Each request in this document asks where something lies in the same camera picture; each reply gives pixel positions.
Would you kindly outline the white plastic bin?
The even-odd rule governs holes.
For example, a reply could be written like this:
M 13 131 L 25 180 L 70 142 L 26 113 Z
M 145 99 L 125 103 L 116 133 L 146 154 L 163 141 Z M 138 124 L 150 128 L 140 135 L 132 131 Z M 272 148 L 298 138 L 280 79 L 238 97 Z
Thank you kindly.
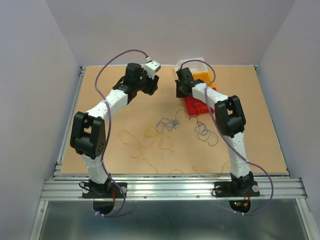
M 177 72 L 181 65 L 183 68 L 189 68 L 192 74 L 209 72 L 208 66 L 203 63 L 205 61 L 203 57 L 194 57 L 190 59 L 182 59 L 174 65 L 174 71 Z

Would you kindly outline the yellow plastic bin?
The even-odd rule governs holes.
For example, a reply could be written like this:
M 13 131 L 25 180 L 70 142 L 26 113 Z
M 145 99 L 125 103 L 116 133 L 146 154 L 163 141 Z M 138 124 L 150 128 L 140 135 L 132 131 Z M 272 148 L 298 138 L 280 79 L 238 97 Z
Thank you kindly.
M 201 80 L 205 84 L 209 84 L 210 88 L 216 89 L 215 83 L 212 83 L 213 77 L 209 71 L 195 72 L 195 73 L 192 73 L 192 76 L 193 76 L 194 80 Z

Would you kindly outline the red plastic bin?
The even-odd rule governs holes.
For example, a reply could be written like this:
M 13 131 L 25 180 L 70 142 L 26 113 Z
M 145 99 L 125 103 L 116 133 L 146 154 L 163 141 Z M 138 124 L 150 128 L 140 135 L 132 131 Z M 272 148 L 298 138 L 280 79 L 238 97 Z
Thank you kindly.
M 205 83 L 198 84 L 195 89 L 184 87 L 184 103 L 189 116 L 199 116 L 209 113 L 208 106 L 205 100 Z

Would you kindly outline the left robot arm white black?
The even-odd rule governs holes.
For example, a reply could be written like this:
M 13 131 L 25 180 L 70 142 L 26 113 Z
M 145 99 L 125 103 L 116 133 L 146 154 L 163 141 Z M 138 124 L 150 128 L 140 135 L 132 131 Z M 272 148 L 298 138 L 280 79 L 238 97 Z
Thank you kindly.
M 86 112 L 79 111 L 74 115 L 70 146 L 82 157 L 89 173 L 88 181 L 79 183 L 84 199 L 103 199 L 125 194 L 127 185 L 116 185 L 103 163 L 111 133 L 111 119 L 139 91 L 150 96 L 154 94 L 158 88 L 157 72 L 160 69 L 161 64 L 155 60 L 150 60 L 144 66 L 128 63 L 124 76 L 101 102 Z

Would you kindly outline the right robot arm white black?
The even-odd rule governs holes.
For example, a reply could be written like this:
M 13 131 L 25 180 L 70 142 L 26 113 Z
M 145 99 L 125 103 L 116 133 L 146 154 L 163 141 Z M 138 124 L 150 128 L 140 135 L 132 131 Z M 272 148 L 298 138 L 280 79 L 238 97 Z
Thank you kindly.
M 214 110 L 216 128 L 228 146 L 230 181 L 214 183 L 212 195 L 217 198 L 258 197 L 260 191 L 246 158 L 244 130 L 246 118 L 239 97 L 227 96 L 195 80 L 189 68 L 177 72 L 176 97 L 193 97 Z

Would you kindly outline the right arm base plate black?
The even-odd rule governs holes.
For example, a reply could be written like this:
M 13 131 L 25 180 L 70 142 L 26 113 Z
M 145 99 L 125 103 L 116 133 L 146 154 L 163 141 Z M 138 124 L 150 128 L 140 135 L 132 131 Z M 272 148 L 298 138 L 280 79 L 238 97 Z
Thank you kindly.
M 214 188 L 211 191 L 217 198 L 236 198 L 245 197 L 250 194 L 251 197 L 259 197 L 260 192 L 255 192 L 251 185 L 240 186 L 235 181 L 218 181 L 214 182 Z

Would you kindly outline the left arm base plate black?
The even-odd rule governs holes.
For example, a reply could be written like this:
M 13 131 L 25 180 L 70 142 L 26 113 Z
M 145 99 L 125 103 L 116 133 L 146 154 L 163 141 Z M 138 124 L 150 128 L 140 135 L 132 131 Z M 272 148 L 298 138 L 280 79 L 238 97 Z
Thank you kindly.
M 81 181 L 78 185 L 82 189 L 83 199 L 123 199 L 121 190 L 109 179 L 103 184 L 89 180 Z

